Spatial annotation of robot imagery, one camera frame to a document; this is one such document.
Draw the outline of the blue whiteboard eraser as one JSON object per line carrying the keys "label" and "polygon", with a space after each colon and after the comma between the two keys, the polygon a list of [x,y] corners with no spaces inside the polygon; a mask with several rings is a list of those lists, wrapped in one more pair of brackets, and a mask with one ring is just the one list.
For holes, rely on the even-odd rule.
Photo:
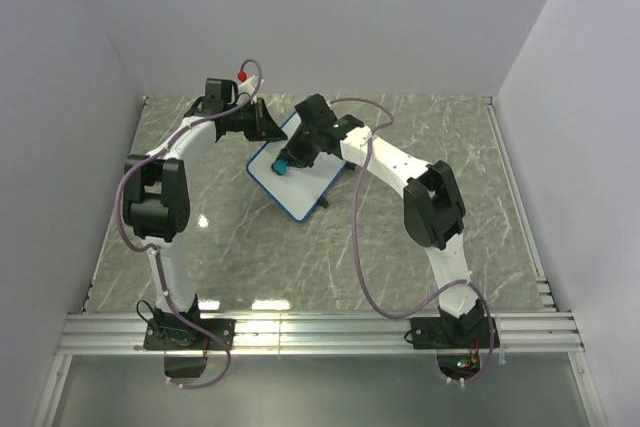
{"label": "blue whiteboard eraser", "polygon": [[277,159],[271,164],[271,171],[278,176],[283,176],[287,173],[289,163],[286,159]]}

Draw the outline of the blue framed whiteboard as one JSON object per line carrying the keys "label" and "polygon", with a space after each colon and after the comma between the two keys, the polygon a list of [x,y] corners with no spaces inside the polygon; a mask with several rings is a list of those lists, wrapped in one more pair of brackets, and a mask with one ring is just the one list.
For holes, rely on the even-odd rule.
{"label": "blue framed whiteboard", "polygon": [[289,168],[285,175],[278,176],[271,171],[271,164],[285,145],[286,141],[265,143],[247,162],[246,171],[293,220],[301,223],[319,207],[319,198],[326,198],[346,164],[335,156],[321,153],[313,167]]}

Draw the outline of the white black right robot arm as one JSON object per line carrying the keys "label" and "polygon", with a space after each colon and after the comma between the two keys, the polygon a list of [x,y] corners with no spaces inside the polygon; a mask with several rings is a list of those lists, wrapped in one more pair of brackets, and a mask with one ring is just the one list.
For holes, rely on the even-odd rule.
{"label": "white black right robot arm", "polygon": [[351,115],[325,126],[303,122],[272,164],[278,175],[291,168],[310,168],[328,154],[371,174],[396,192],[403,204],[408,236],[427,255],[436,291],[421,302],[435,302],[448,348],[479,348],[487,333],[488,349],[496,346],[496,330],[488,303],[471,281],[463,246],[466,207],[452,168],[413,157],[380,138]]}

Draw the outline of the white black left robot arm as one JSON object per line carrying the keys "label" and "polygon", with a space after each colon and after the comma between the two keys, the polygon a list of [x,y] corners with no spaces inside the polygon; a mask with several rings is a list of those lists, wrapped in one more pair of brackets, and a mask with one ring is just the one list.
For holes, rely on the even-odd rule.
{"label": "white black left robot arm", "polygon": [[258,90],[260,76],[240,72],[236,80],[207,79],[205,92],[184,114],[177,130],[144,155],[130,155],[116,200],[120,231],[133,251],[147,254],[156,301],[147,319],[144,345],[149,350],[197,349],[207,346],[212,329],[200,317],[198,298],[189,279],[181,240],[191,216],[189,168],[227,133],[250,142],[283,140]]}

